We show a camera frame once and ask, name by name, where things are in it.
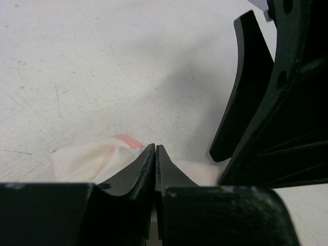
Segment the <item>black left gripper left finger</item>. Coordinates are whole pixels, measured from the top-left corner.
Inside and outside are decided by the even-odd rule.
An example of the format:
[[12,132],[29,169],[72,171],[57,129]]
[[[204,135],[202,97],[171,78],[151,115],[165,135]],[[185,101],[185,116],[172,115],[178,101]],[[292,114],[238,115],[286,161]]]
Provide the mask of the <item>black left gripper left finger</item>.
[[1,245],[145,245],[155,145],[100,184],[1,184]]

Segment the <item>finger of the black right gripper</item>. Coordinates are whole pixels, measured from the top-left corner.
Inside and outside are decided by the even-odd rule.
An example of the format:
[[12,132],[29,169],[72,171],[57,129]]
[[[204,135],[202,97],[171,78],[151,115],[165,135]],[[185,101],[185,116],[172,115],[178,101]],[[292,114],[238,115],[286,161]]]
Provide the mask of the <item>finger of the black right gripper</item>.
[[234,20],[238,62],[233,89],[209,154],[231,158],[268,88],[274,61],[252,10]]
[[277,30],[268,88],[223,186],[327,183],[327,1],[268,1]]

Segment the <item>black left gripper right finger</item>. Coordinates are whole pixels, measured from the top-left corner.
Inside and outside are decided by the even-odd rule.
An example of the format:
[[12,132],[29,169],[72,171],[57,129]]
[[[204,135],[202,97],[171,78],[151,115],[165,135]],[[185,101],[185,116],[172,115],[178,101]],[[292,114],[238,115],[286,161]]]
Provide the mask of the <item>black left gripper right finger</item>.
[[156,147],[155,200],[163,245],[299,245],[276,192],[259,187],[201,187]]

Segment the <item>white underwear with pink trim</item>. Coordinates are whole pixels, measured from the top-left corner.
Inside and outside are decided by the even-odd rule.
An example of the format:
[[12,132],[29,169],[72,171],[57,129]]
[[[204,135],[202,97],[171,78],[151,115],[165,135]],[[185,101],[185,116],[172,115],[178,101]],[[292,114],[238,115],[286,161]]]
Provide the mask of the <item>white underwear with pink trim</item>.
[[[132,163],[145,146],[127,135],[64,147],[51,155],[54,178],[59,182],[99,184]],[[214,186],[221,174],[215,165],[173,159],[172,162],[199,186]]]

